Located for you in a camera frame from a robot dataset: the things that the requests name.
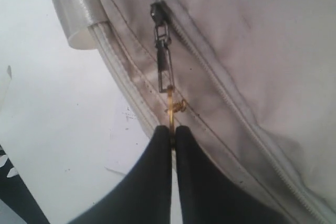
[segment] white table surface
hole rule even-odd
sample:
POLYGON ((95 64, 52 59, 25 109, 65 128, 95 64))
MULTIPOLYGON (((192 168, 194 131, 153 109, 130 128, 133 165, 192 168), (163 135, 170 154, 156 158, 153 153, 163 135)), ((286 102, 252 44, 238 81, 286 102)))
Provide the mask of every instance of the white table surface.
POLYGON ((13 75, 0 144, 49 221, 67 223, 122 179, 104 167, 117 86, 98 51, 67 45, 51 0, 0 6, 0 74, 13 75))

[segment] zipper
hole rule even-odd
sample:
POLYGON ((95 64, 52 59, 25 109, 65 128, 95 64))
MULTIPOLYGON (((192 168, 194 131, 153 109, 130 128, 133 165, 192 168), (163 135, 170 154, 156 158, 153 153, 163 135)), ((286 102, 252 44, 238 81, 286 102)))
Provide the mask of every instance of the zipper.
MULTIPOLYGON (((154 0, 155 4, 162 4, 162 10, 167 10, 167 5, 163 0, 154 0)), ((267 158, 268 162, 274 169, 274 171, 277 173, 279 178, 284 182, 284 184, 287 186, 287 188, 291 191, 291 193, 298 199, 298 201, 301 203, 301 205, 319 222, 319 223, 328 223, 325 219, 325 217, 320 213, 319 210, 317 210, 311 202, 306 198, 305 193, 303 193, 300 189, 297 188, 297 186, 291 181, 289 176, 286 174, 284 169, 278 164, 278 161, 275 160, 275 158, 270 154, 270 152, 264 147, 262 141, 259 139, 259 137, 256 135, 254 130, 251 128, 249 123, 246 121, 246 119, 242 118, 238 108, 236 105, 231 101, 229 98, 229 95, 227 91, 225 90, 225 87, 223 87, 220 83, 216 81, 216 76, 213 73, 212 69, 207 65, 207 63, 204 61, 203 56, 198 52, 198 50, 193 46, 192 42, 184 32, 181 25, 177 22, 177 20, 174 18, 173 15, 168 15, 168 11, 165 11, 165 14, 162 14, 162 16, 165 16, 169 19, 169 24, 173 28, 173 30, 178 35, 178 38, 180 41, 185 45, 185 47, 189 50, 189 52, 195 56, 195 58, 198 60, 200 65, 203 67, 203 69, 206 71, 206 73, 209 75, 213 85, 216 87, 217 91, 219 92, 222 99, 225 101, 225 103, 228 105, 230 110, 236 115, 237 119, 240 121, 240 123, 245 127, 248 134, 253 138, 254 142, 256 143, 256 146, 258 149, 263 153, 263 155, 267 158)))

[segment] white fabric bag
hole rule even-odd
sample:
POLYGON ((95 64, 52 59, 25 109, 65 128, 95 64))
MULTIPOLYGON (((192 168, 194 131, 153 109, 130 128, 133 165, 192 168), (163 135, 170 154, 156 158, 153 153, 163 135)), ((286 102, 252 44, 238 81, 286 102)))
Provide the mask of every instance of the white fabric bag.
POLYGON ((177 124, 289 222, 336 222, 336 0, 53 0, 70 46, 98 48, 148 134, 167 124, 150 16, 162 1, 188 103, 177 124))

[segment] zipper teeth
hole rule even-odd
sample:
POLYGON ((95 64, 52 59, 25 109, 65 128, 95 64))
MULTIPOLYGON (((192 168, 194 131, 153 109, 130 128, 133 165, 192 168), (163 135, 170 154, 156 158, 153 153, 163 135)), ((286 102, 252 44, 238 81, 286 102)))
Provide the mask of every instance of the zipper teeth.
MULTIPOLYGON (((228 94, 224 88, 218 84, 215 79, 215 75, 211 71, 210 67, 203 61, 202 55, 192 46, 192 43, 188 39, 187 35, 185 34, 183 28, 179 25, 179 23, 176 21, 175 17, 171 17, 171 25, 174 28, 174 31, 179 36, 179 39, 181 42, 186 46, 186 48, 192 53, 196 59, 199 61, 203 69, 206 71, 206 73, 210 76, 210 79, 212 83, 215 85, 217 90, 220 93, 220 96, 225 101, 225 103, 229 106, 229 108, 237 115, 237 109, 236 106, 229 100, 228 94)), ((277 165, 277 161, 274 160, 274 158, 271 156, 271 154, 268 152, 267 149, 261 144, 258 137, 255 135, 253 130, 248 126, 248 123, 242 119, 240 116, 237 116, 239 121, 245 126, 245 129, 248 131, 249 135, 254 139, 254 141, 257 142, 257 147, 259 150, 267 157, 268 161, 270 162, 272 168, 277 173, 277 175, 280 177, 280 179, 285 183, 287 188, 293 193, 293 195, 299 200, 299 202, 302 204, 302 206, 316 219, 319 223, 328 223, 324 220, 324 217, 319 213, 317 210, 315 210, 311 205, 307 202, 305 197, 302 195, 302 192, 300 192, 297 188, 295 188, 295 185, 292 184, 290 181, 290 178, 283 172, 282 168, 280 168, 277 165)))

